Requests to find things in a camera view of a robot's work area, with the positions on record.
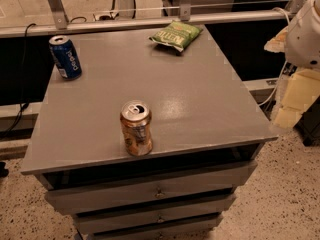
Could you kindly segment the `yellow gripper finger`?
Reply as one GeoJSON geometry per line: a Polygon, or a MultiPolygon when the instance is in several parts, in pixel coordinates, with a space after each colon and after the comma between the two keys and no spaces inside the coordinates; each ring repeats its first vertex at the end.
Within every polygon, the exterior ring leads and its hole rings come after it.
{"type": "Polygon", "coordinates": [[[271,38],[265,45],[264,49],[268,52],[283,53],[288,28],[284,27],[275,37],[271,38]]]}
{"type": "Polygon", "coordinates": [[[293,128],[319,97],[320,71],[306,68],[296,71],[288,80],[273,124],[293,128]]]}

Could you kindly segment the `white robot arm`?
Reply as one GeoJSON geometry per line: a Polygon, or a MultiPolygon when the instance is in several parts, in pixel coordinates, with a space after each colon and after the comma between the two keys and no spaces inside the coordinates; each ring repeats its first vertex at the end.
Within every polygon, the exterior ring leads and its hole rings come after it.
{"type": "Polygon", "coordinates": [[[292,128],[320,96],[320,0],[307,0],[264,49],[283,52],[286,62],[297,67],[271,116],[274,125],[292,128]]]}

